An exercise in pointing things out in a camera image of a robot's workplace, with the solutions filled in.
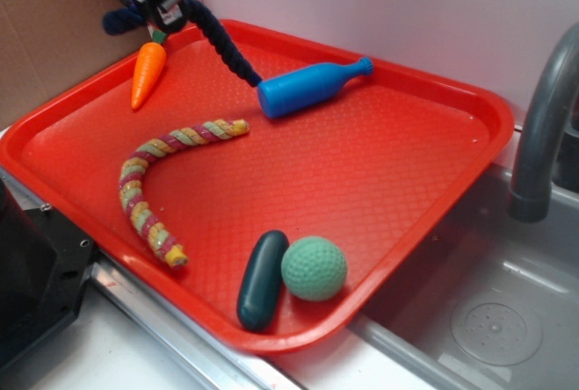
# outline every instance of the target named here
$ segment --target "sink basin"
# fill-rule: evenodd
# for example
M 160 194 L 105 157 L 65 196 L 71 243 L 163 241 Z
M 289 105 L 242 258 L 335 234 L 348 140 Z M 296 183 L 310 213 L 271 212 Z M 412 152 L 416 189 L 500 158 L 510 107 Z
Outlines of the sink basin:
M 508 180 L 491 166 L 353 324 L 439 388 L 579 386 L 579 199 L 523 224 Z

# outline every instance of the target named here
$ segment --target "white wall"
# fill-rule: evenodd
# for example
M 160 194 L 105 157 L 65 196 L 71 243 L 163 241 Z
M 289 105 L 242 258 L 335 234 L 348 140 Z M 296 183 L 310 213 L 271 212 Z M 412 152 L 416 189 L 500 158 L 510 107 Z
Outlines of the white wall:
M 237 19 L 478 85 L 517 122 L 579 0 L 204 0 Z

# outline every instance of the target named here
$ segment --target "green ball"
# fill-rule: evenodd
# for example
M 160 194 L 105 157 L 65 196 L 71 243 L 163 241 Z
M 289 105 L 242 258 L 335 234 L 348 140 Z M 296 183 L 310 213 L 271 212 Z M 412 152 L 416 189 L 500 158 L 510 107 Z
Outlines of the green ball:
M 346 275 L 344 253 L 318 236 L 294 242 L 281 260 L 281 277 L 286 287 L 303 300 L 329 300 L 342 289 Z

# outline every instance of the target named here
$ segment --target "rope toy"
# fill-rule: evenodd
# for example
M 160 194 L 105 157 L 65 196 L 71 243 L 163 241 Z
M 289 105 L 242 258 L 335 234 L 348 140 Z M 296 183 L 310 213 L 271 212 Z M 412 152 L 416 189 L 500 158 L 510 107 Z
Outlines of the rope toy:
M 119 178 L 119 198 L 123 211 L 156 257 L 169 267 L 183 267 L 188 259 L 183 253 L 183 245 L 153 214 L 143 196 L 142 181 L 147 169 L 158 159 L 179 150 L 239 137 L 248 132 L 249 125 L 242 119 L 207 121 L 203 125 L 176 129 L 149 140 L 123 164 Z

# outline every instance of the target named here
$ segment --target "cardboard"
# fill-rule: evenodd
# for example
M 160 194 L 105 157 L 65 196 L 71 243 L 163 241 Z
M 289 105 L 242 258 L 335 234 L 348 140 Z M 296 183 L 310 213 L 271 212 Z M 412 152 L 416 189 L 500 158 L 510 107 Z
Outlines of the cardboard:
M 0 0 L 0 129 L 136 51 L 146 29 L 109 36 L 119 0 Z

